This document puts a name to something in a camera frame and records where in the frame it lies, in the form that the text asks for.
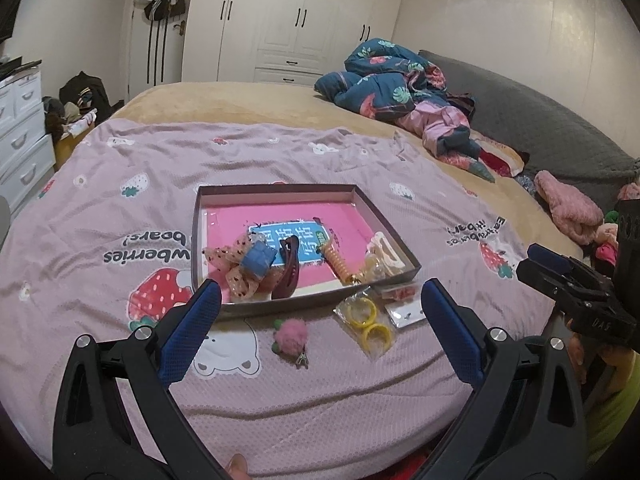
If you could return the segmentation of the left hand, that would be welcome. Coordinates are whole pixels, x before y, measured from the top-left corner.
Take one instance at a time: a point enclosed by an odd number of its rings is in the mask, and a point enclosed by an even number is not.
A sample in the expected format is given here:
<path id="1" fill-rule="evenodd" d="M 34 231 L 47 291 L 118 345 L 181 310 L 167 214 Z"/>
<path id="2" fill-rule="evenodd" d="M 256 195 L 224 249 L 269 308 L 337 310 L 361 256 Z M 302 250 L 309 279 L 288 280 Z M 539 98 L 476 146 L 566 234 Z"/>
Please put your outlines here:
<path id="1" fill-rule="evenodd" d="M 234 454 L 231 457 L 226 471 L 233 480 L 252 480 L 248 473 L 247 461 L 241 454 Z"/>

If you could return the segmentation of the right hand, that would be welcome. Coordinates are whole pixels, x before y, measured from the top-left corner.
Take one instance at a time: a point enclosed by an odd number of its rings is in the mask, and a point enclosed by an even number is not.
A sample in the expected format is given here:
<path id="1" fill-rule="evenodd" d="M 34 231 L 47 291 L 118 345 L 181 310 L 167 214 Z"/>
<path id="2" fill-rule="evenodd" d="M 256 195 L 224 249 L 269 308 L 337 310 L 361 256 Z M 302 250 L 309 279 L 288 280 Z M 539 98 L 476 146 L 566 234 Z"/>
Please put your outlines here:
<path id="1" fill-rule="evenodd" d="M 600 344 L 594 350 L 585 348 L 585 341 L 578 334 L 573 334 L 567 346 L 568 356 L 574 368 L 578 384 L 582 387 L 587 383 L 588 367 L 594 356 L 598 356 L 606 366 L 613 369 L 613 375 L 600 395 L 604 401 L 626 388 L 634 372 L 636 352 L 625 347 L 615 347 L 610 344 Z"/>

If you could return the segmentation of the yellow green sleeve forearm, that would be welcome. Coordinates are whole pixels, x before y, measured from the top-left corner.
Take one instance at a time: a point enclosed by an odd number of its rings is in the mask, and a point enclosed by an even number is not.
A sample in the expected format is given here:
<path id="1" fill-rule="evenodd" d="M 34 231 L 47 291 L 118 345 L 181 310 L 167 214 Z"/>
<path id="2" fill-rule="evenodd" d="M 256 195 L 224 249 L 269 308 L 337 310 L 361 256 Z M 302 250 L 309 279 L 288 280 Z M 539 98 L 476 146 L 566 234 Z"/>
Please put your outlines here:
<path id="1" fill-rule="evenodd" d="M 625 388 L 596 405 L 586 416 L 588 456 L 592 467 L 624 428 L 639 401 L 639 356 L 634 354 L 631 373 Z"/>

